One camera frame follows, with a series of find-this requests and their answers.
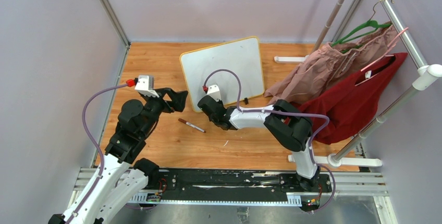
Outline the brown whiteboard marker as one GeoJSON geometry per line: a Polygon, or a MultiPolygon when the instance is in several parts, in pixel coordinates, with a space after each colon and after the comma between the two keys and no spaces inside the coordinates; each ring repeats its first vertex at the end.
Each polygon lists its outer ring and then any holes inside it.
{"type": "Polygon", "coordinates": [[[206,131],[204,129],[202,129],[202,128],[200,128],[200,127],[198,127],[198,126],[196,126],[196,125],[194,125],[194,124],[192,124],[192,123],[190,123],[190,122],[188,122],[188,121],[186,121],[186,120],[184,120],[182,118],[179,118],[178,121],[182,122],[182,123],[184,123],[184,124],[186,124],[186,125],[188,125],[188,126],[190,126],[192,128],[194,128],[194,129],[196,129],[196,130],[198,130],[198,131],[200,131],[202,133],[206,133],[206,131]]]}

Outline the yellow framed whiteboard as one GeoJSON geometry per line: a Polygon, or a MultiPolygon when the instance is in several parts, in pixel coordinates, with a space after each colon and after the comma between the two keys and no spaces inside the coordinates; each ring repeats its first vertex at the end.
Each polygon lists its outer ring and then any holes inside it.
{"type": "Polygon", "coordinates": [[[217,85],[225,105],[265,91],[260,40],[256,36],[184,52],[179,60],[196,113],[201,112],[197,103],[206,95],[204,85],[217,85]]]}

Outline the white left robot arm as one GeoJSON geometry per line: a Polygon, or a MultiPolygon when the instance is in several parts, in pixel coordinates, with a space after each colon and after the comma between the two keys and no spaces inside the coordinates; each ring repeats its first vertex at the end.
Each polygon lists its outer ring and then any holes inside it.
{"type": "Polygon", "coordinates": [[[80,196],[62,214],[54,214],[49,223],[110,223],[116,214],[143,188],[159,184],[159,166],[137,156],[155,130],[162,113],[182,112],[188,91],[161,88],[141,92],[145,100],[126,101],[118,115],[115,133],[100,165],[80,196]]]}

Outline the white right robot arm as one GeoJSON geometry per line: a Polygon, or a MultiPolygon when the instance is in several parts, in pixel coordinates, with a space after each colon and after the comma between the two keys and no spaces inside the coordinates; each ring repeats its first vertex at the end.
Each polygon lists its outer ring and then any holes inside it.
{"type": "Polygon", "coordinates": [[[313,122],[289,102],[279,99],[266,107],[226,108],[206,95],[198,102],[198,107],[210,122],[223,130],[267,129],[280,145],[291,151],[289,160],[296,164],[296,180],[300,189],[308,192],[318,186],[321,169],[311,150],[313,122]]]}

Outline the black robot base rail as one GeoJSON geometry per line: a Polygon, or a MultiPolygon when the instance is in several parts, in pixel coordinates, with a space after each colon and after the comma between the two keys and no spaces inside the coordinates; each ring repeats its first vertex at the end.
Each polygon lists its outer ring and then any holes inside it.
{"type": "Polygon", "coordinates": [[[153,171],[149,176],[133,169],[105,169],[92,197],[99,211],[121,200],[131,206],[259,206],[298,207],[307,213],[338,196],[387,196],[384,178],[373,172],[322,171],[313,185],[294,171],[176,169],[153,171]]]}

